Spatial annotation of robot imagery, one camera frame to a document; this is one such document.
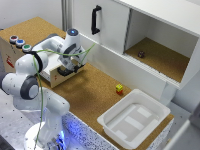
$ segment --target wooden surface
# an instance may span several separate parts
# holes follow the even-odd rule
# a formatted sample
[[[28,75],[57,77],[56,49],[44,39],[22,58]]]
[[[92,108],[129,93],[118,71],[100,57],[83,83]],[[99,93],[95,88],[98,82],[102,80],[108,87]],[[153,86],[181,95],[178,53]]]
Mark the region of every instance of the wooden surface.
[[[8,41],[11,35],[16,34],[27,41],[28,44],[35,45],[51,33],[57,33],[60,36],[65,35],[65,32],[37,17],[1,31],[0,36]],[[97,122],[99,116],[131,92],[131,89],[123,86],[124,94],[116,94],[115,87],[117,84],[119,84],[118,81],[88,63],[83,71],[53,89],[50,88],[50,83],[47,80],[42,80],[42,86],[51,89],[70,103],[72,113],[114,143],[119,149],[123,149],[107,137],[102,126]],[[139,149],[147,148],[172,119],[173,116],[169,115],[141,144]]]
[[[200,6],[187,0],[115,0],[152,18],[200,37]]]
[[[139,51],[145,52],[144,58],[138,57]],[[181,82],[190,61],[188,57],[156,43],[149,38],[143,39],[125,51],[125,53],[178,82]]]

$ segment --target cable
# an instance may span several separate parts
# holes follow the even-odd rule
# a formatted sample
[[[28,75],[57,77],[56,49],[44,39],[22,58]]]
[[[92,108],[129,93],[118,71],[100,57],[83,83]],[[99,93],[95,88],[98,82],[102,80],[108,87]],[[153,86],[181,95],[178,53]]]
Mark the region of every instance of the cable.
[[[56,54],[59,54],[59,55],[65,55],[65,56],[77,56],[77,55],[80,55],[80,54],[85,54],[84,58],[82,59],[81,61],[81,65],[85,59],[85,57],[87,56],[87,54],[90,52],[90,50],[95,46],[95,43],[86,51],[82,52],[82,53],[78,53],[78,54],[62,54],[62,53],[57,53],[57,52],[53,52],[53,51],[50,51],[50,50],[39,50],[37,51],[37,53],[39,52],[43,52],[43,51],[46,51],[46,52],[51,52],[51,53],[56,53]],[[35,146],[34,146],[34,150],[36,148],[36,145],[37,145],[37,142],[38,142],[38,137],[39,137],[39,134],[40,134],[40,128],[41,128],[41,125],[42,125],[42,116],[43,116],[43,90],[42,90],[42,83],[41,83],[41,78],[40,78],[40,75],[39,75],[39,72],[38,72],[38,68],[37,68],[37,64],[36,64],[36,61],[35,61],[35,56],[33,55],[33,61],[34,61],[34,66],[35,66],[35,69],[36,69],[36,72],[37,72],[37,76],[38,76],[38,79],[39,79],[39,84],[40,84],[40,88],[41,88],[41,96],[42,96],[42,105],[41,105],[41,119],[40,119],[40,126],[39,126],[39,130],[38,130],[38,133],[37,133],[37,138],[36,138],[36,142],[35,142]]]
[[[42,116],[43,116],[43,90],[42,90],[42,83],[41,83],[40,75],[38,73],[38,68],[37,68],[37,65],[36,65],[36,61],[35,61],[35,56],[34,55],[33,55],[33,61],[34,61],[34,66],[35,66],[35,69],[36,69],[36,72],[37,72],[37,76],[38,76],[38,79],[39,79],[39,84],[40,84],[40,88],[41,88],[41,96],[42,96],[41,119],[40,119],[40,126],[39,126],[39,130],[38,130],[37,138],[36,138],[36,142],[35,142],[35,147],[34,147],[34,150],[35,150],[36,145],[37,145],[37,141],[38,141],[38,136],[40,134],[41,124],[42,124]]]

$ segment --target open cabinet compartment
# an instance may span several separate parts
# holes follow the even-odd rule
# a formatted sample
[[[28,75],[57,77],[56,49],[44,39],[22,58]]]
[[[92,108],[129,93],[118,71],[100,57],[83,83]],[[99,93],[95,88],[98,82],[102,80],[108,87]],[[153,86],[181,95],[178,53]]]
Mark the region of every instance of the open cabinet compartment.
[[[188,64],[197,42],[197,36],[131,10],[125,55],[139,60],[140,65],[157,70],[158,76],[165,77],[179,88],[187,82],[184,75],[189,71]],[[145,52],[144,58],[138,57],[140,51]]]

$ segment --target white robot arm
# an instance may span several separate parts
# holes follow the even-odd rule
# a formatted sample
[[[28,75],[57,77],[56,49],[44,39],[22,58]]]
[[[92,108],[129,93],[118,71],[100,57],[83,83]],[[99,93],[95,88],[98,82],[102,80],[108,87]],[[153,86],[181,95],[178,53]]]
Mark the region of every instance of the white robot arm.
[[[53,49],[53,51],[62,54],[78,54],[85,51],[80,45],[80,37],[78,31],[75,29],[68,30],[65,41],[60,43],[62,44],[60,44],[60,46],[57,45],[57,48]],[[16,73],[0,73],[0,88],[5,93],[13,96],[13,105],[18,110],[40,110],[42,106],[41,93],[39,91],[37,79],[34,76],[37,71],[34,66],[33,55],[35,56],[36,66],[39,72],[44,70],[48,65],[48,53],[36,53],[33,50],[31,54],[26,54],[16,61]],[[81,63],[85,55],[86,53],[80,54],[78,57],[74,56],[74,59]],[[76,72],[77,69],[81,67],[73,65],[69,56],[60,56],[59,60],[66,67],[65,71],[61,70],[60,72],[64,76],[70,72]],[[63,130],[62,116],[68,113],[70,108],[69,103],[51,90],[43,88],[43,108],[46,108],[45,123],[43,123],[40,130],[36,150],[66,149],[62,142],[59,144],[59,142],[56,143],[56,141]],[[27,132],[25,139],[28,139],[28,141],[25,142],[25,150],[35,149],[34,145],[37,131],[28,131],[35,134],[33,138],[28,138],[27,136],[29,136],[30,133]]]

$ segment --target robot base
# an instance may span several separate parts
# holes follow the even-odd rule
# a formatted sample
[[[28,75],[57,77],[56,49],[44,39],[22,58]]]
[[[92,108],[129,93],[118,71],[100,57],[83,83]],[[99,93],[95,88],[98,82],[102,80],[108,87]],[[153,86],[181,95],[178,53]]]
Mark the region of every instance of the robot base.
[[[49,147],[44,147],[41,148],[42,145],[37,142],[36,148],[35,147],[35,138],[37,136],[38,133],[38,129],[39,129],[40,123],[35,124],[34,126],[32,126],[25,134],[25,138],[24,138],[24,150],[49,150]],[[66,140],[63,139],[63,141],[65,141],[65,149],[67,148],[67,145],[69,145],[69,138]]]

